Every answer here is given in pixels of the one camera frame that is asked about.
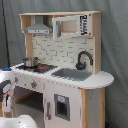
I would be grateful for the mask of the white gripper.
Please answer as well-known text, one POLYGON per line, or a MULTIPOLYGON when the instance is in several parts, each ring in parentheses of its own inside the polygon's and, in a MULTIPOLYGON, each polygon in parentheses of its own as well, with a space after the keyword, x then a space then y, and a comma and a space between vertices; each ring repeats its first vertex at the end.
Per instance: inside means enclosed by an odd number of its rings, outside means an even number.
POLYGON ((3 98, 2 102, 2 111, 3 111, 3 116, 7 118, 12 118, 13 117, 13 100, 12 98, 7 95, 3 98))

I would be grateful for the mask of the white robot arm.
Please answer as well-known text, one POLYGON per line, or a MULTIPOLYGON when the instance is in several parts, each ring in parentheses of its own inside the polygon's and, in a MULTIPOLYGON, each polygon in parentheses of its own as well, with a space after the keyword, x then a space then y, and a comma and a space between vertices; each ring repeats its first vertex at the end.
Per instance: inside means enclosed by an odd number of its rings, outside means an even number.
POLYGON ((2 114, 0 128, 38 128, 36 122, 29 115, 15 117, 13 114, 13 99, 15 76, 11 68, 0 70, 0 96, 2 97, 2 114))

